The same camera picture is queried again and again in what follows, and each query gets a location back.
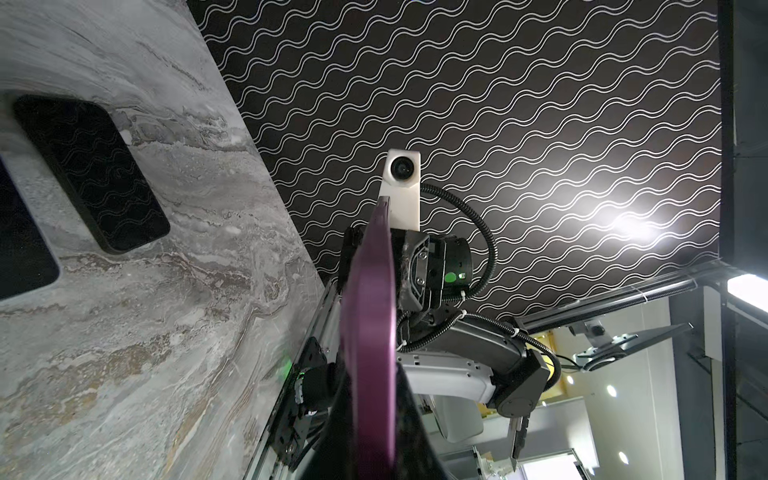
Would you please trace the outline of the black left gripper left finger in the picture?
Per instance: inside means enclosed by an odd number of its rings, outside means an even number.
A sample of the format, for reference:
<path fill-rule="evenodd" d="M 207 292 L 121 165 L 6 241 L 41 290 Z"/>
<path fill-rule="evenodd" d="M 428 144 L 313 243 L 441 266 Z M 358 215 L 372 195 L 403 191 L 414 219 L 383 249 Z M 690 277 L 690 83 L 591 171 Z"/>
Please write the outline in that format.
<path fill-rule="evenodd" d="M 336 393 L 329 419 L 300 479 L 357 478 L 357 446 L 351 381 L 346 375 Z"/>

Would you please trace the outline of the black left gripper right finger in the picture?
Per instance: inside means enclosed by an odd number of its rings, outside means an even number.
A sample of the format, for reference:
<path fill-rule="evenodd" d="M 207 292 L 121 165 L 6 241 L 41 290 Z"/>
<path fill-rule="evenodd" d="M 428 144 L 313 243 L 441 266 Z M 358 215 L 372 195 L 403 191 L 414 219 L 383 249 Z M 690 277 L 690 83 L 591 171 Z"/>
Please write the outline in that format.
<path fill-rule="evenodd" d="M 449 476 L 425 431 L 407 375 L 396 365 L 394 479 L 445 480 Z"/>

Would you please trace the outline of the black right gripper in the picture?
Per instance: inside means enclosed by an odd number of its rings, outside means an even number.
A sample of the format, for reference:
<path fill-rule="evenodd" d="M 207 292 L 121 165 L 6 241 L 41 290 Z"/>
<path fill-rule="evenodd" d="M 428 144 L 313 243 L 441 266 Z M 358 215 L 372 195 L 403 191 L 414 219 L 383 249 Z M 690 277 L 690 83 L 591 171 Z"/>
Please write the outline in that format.
<path fill-rule="evenodd" d="M 388 261 L 387 273 L 369 260 L 368 228 L 361 224 L 344 233 L 337 272 L 337 291 L 371 300 L 395 312 L 427 312 L 445 302 L 474 295 L 474 264 L 468 240 L 456 235 L 419 233 L 391 228 L 374 231 L 379 249 L 374 259 Z"/>

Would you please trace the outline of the black smartphone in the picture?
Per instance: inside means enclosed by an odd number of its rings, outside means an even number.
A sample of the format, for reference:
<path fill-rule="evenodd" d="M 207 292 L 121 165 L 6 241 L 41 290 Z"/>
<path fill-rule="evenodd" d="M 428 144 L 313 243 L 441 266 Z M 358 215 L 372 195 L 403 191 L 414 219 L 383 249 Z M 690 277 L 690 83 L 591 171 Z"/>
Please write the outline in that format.
<path fill-rule="evenodd" d="M 359 479 L 389 479 L 395 464 L 396 293 L 389 198 L 365 228 L 342 295 L 341 343 L 351 381 Z"/>

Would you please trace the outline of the light blue phone case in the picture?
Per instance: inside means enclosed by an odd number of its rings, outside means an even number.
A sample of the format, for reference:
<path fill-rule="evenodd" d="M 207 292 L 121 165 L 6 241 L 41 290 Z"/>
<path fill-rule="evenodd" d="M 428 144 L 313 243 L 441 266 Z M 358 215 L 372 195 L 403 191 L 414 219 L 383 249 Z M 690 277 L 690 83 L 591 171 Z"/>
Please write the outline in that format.
<path fill-rule="evenodd" d="M 57 261 L 1 163 L 1 299 L 48 286 L 59 276 Z"/>

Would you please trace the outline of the black phone case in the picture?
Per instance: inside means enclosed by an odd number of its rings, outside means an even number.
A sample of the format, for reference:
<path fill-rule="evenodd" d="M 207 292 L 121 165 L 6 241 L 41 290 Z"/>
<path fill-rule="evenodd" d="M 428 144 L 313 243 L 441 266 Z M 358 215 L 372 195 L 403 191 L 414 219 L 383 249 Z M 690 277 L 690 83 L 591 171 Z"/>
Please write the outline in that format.
<path fill-rule="evenodd" d="M 104 251 L 123 254 L 170 233 L 149 182 L 102 106 L 26 94 L 12 109 Z"/>

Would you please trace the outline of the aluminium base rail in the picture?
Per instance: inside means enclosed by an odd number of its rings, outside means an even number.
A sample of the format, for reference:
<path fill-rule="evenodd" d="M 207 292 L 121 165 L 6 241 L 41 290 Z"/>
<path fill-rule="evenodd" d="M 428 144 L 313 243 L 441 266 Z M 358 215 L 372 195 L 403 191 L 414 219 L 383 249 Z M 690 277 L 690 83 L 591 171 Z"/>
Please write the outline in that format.
<path fill-rule="evenodd" d="M 321 297 L 299 354 L 289 362 L 246 479 L 298 479 L 319 446 L 339 376 L 340 302 L 333 279 Z"/>

